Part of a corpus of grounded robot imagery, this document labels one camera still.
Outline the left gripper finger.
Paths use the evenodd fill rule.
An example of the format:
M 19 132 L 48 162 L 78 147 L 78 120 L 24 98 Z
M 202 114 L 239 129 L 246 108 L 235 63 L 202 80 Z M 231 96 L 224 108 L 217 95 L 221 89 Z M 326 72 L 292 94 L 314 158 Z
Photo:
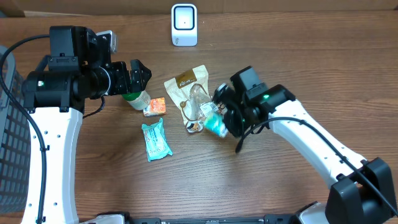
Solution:
M 149 69 L 145 67 L 140 60 L 138 59 L 131 60 L 130 66 L 131 66 L 130 76 L 132 77 L 136 75 L 149 76 Z
M 151 73 L 131 73 L 130 92 L 137 93 L 144 91 L 151 77 Z

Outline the green blue tissue pack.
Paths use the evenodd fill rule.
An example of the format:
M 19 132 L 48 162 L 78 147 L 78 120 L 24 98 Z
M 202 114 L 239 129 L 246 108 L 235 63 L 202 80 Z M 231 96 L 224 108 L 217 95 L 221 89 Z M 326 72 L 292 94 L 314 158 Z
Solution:
M 223 122 L 223 117 L 215 112 L 211 112 L 204 120 L 203 125 L 206 129 L 215 133 L 221 138 L 225 138 L 228 134 L 228 129 Z

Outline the white bottle green cap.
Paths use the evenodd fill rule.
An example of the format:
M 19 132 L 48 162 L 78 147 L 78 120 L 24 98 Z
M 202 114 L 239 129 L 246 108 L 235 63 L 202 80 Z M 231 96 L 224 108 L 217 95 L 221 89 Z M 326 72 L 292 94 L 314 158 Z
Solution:
M 150 105 L 150 95 L 146 91 L 123 94 L 122 97 L 135 109 L 142 111 Z

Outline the orange tissue pack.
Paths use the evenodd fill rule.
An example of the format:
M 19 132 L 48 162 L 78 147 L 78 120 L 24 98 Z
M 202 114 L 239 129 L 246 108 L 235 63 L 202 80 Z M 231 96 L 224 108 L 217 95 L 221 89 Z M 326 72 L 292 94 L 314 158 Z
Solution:
M 165 98 L 151 99 L 148 107 L 143 110 L 145 117 L 160 116 L 166 114 Z

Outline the beige snack bag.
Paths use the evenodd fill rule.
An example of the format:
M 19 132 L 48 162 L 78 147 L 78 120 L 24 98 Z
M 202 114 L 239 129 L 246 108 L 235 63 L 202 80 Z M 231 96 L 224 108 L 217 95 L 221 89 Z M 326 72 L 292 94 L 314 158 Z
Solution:
M 187 70 L 164 83 L 167 94 L 180 110 L 183 124 L 189 133 L 203 130 L 209 114 L 224 113 L 208 91 L 208 71 L 204 65 Z

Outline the teal wet wipes pack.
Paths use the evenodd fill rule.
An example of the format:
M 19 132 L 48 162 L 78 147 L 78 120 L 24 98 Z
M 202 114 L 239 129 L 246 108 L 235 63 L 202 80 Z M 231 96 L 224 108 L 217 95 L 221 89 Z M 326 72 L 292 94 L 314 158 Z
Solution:
M 148 162 L 173 155 L 173 152 L 167 143 L 164 121 L 162 118 L 160 118 L 158 122 L 151 125 L 142 124 L 141 129 L 146 143 Z

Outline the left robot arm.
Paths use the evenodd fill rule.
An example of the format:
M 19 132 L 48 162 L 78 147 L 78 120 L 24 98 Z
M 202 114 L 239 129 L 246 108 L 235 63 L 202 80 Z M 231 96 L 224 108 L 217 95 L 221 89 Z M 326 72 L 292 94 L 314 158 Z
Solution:
M 49 30 L 47 63 L 23 83 L 30 122 L 30 170 L 24 223 L 78 223 L 75 160 L 85 101 L 138 93 L 152 73 L 140 60 L 113 62 L 114 33 L 80 26 Z

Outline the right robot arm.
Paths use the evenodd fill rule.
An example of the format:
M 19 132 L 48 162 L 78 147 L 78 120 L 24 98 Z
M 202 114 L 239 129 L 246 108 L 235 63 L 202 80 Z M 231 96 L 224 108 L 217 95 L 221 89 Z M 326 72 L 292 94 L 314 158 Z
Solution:
M 223 123 L 239 142 L 264 128 L 290 143 L 329 189 L 326 203 L 313 202 L 287 215 L 265 215 L 264 223 L 384 223 L 397 216 L 391 168 L 352 151 L 317 123 L 283 85 L 269 88 L 248 66 L 220 85 L 213 101 L 226 107 Z

